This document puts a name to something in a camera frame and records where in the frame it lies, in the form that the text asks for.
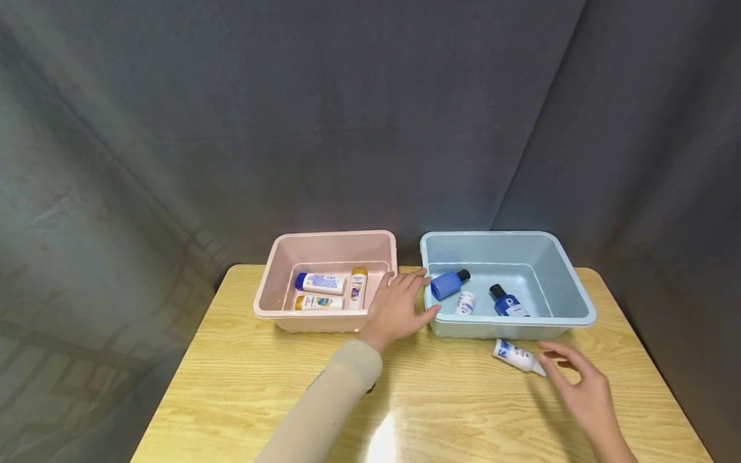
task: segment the blue bottle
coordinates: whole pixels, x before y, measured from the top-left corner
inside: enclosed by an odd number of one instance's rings
[[[471,279],[468,270],[461,270],[457,273],[448,272],[435,278],[430,282],[430,289],[435,299],[441,301],[450,294],[457,293],[461,290],[461,284]]]
[[[494,297],[494,309],[499,315],[510,317],[530,316],[517,298],[511,294],[507,294],[498,284],[490,287],[489,292]]]

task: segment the person's left hand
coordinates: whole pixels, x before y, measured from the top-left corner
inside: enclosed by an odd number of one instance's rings
[[[381,278],[358,339],[383,353],[392,342],[404,339],[432,322],[440,311],[439,305],[419,315],[414,312],[417,292],[430,282],[430,278],[425,278],[426,274],[425,268],[412,273],[400,273],[389,284],[393,273],[386,273]]]

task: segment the wooden table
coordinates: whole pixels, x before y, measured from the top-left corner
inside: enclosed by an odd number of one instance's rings
[[[263,268],[236,265],[227,273],[134,462],[253,461],[334,350],[353,338],[289,334],[258,320],[252,303]],[[589,269],[577,273],[597,322],[560,340],[610,378],[638,459],[710,461],[602,279]],[[429,329],[395,344],[328,461],[592,461],[548,381],[493,359],[492,344],[436,338]],[[534,342],[517,344],[537,350]]]

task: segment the plastic basin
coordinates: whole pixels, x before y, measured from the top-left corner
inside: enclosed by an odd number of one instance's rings
[[[310,292],[297,290],[293,282],[300,272],[330,273],[350,277],[353,268],[368,271],[363,310],[293,309],[296,298]],[[291,233],[279,236],[255,295],[254,311],[292,333],[356,332],[365,323],[368,306],[383,274],[397,272],[396,238],[386,230],[326,233]],[[345,304],[350,285],[345,288]]]
[[[461,290],[476,296],[473,315],[454,315],[458,295],[438,302],[425,289],[425,306],[442,305],[431,323],[436,336],[551,339],[569,328],[591,326],[597,312],[558,239],[539,231],[430,232],[420,243],[422,265],[435,278],[463,268]],[[489,287],[500,284],[530,317],[500,316]]]

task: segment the light blue plastic basin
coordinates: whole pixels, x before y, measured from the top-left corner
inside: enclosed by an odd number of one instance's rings
[[[597,320],[592,301],[558,239],[538,231],[429,232],[420,242],[422,265],[435,278],[466,269],[461,291],[476,296],[473,315],[454,315],[458,293],[438,302],[425,288],[425,306],[442,305],[431,323],[450,338],[551,339]],[[500,284],[530,317],[500,316],[489,287]]]

